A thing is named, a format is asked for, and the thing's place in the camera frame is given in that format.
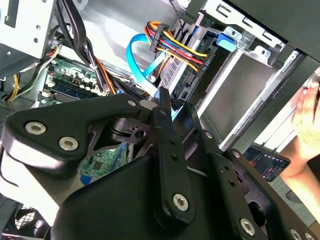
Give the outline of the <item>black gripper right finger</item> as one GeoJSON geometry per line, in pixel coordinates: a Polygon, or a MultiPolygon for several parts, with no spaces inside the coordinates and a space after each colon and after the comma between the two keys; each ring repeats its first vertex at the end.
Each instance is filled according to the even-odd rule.
{"type": "Polygon", "coordinates": [[[316,235],[238,151],[221,151],[196,109],[186,147],[196,216],[193,240],[314,240],[316,235]]]}

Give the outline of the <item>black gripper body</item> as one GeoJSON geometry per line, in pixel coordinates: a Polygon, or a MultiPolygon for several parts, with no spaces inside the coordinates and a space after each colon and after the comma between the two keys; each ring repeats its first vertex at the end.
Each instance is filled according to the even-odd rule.
{"type": "Polygon", "coordinates": [[[188,171],[196,215],[178,230],[163,227],[154,213],[154,165],[143,157],[77,190],[61,205],[53,240],[239,240],[208,177],[188,171]]]}

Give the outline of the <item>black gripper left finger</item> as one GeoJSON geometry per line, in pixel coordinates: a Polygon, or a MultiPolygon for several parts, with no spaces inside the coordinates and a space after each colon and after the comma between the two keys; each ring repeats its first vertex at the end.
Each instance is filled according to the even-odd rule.
{"type": "Polygon", "coordinates": [[[1,193],[37,209],[52,226],[65,200],[84,188],[79,181],[84,160],[129,143],[136,146],[130,163],[144,157],[153,163],[157,221],[165,227],[189,225],[196,212],[168,90],[160,88],[155,101],[147,108],[116,94],[12,114],[1,138],[1,193]]]}

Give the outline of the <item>person's bare hand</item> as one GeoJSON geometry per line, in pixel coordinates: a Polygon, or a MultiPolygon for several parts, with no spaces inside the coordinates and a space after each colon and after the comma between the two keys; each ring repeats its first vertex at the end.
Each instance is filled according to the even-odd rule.
{"type": "Polygon", "coordinates": [[[320,149],[320,83],[312,81],[297,102],[293,126],[299,141],[306,147],[320,149]]]}

